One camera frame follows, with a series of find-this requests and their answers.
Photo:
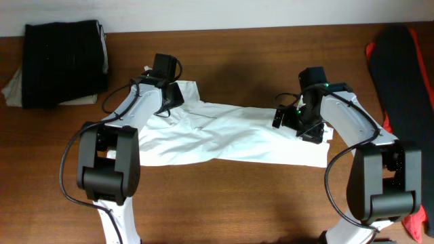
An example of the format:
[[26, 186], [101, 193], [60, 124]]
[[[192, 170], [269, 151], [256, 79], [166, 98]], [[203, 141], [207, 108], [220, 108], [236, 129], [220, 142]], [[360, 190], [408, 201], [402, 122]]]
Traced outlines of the white t-shirt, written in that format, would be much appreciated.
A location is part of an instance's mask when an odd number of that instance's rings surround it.
[[152, 116], [138, 135], [142, 166], [187, 165], [211, 159], [325, 167], [333, 129], [320, 144], [272, 127], [275, 110], [203, 102], [194, 81], [179, 81], [184, 104], [168, 118]]

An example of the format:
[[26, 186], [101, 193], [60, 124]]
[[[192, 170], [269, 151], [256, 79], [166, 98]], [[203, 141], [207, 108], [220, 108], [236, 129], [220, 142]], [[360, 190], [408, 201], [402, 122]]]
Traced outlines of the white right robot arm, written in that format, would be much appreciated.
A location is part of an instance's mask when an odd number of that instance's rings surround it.
[[[308, 142], [320, 143], [329, 123], [347, 148], [327, 165], [324, 186], [340, 216], [319, 243], [375, 243], [376, 235], [415, 214], [421, 206], [422, 152], [382, 128], [358, 102], [346, 83], [303, 85], [289, 105], [277, 104], [273, 127], [289, 127]], [[339, 209], [330, 191], [330, 172], [347, 153], [353, 163], [347, 184], [347, 212]]]

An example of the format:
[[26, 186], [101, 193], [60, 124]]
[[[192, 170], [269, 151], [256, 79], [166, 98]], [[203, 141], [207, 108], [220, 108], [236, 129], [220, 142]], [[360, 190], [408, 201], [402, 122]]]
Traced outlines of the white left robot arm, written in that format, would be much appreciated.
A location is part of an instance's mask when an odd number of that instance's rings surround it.
[[141, 243], [132, 201], [140, 181], [138, 135], [153, 115], [183, 103], [176, 82], [140, 76], [114, 112], [81, 132], [77, 185], [96, 206], [107, 243]]

